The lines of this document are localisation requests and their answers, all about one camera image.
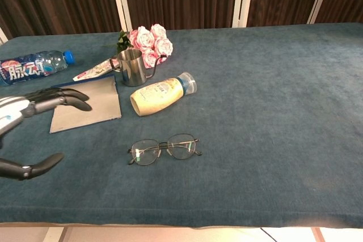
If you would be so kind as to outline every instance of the eyeglasses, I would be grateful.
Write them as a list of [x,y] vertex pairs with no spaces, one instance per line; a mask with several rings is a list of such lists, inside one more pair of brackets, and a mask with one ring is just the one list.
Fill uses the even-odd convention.
[[195,150],[198,141],[199,139],[190,134],[177,134],[170,137],[167,142],[161,143],[153,139],[140,140],[128,150],[128,153],[132,155],[129,164],[135,162],[139,165],[152,164],[160,157],[163,149],[178,160],[188,159],[193,154],[200,156],[202,153]]

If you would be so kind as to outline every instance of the cable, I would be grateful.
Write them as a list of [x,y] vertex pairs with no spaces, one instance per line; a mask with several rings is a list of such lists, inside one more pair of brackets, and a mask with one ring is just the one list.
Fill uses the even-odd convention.
[[273,238],[267,231],[265,231],[264,229],[260,228],[264,233],[266,233],[269,237],[271,237],[271,239],[275,242],[277,242],[277,240],[275,238]]

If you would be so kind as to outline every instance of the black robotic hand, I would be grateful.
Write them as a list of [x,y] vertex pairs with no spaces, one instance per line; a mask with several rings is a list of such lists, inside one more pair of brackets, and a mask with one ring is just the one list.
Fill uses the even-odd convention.
[[[81,111],[90,111],[89,97],[74,89],[48,88],[24,96],[9,96],[0,99],[0,148],[6,133],[18,126],[26,117],[54,109],[59,105],[74,106]],[[0,177],[25,180],[40,176],[63,159],[56,153],[34,165],[21,165],[0,158]]]

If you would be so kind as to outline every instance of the yellow bottle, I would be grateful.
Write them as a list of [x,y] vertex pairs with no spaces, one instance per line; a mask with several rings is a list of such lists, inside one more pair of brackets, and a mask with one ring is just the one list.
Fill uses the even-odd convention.
[[132,107],[139,116],[147,116],[165,109],[183,96],[195,93],[197,84],[191,74],[184,72],[141,88],[130,96]]

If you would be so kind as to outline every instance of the floor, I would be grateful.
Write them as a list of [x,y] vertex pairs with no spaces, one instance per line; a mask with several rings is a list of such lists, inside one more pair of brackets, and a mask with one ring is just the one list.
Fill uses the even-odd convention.
[[[316,242],[311,228],[264,228],[278,242]],[[48,228],[0,228],[0,242],[51,242]],[[321,228],[325,242],[362,242],[363,229]],[[273,242],[259,228],[69,227],[62,242]]]

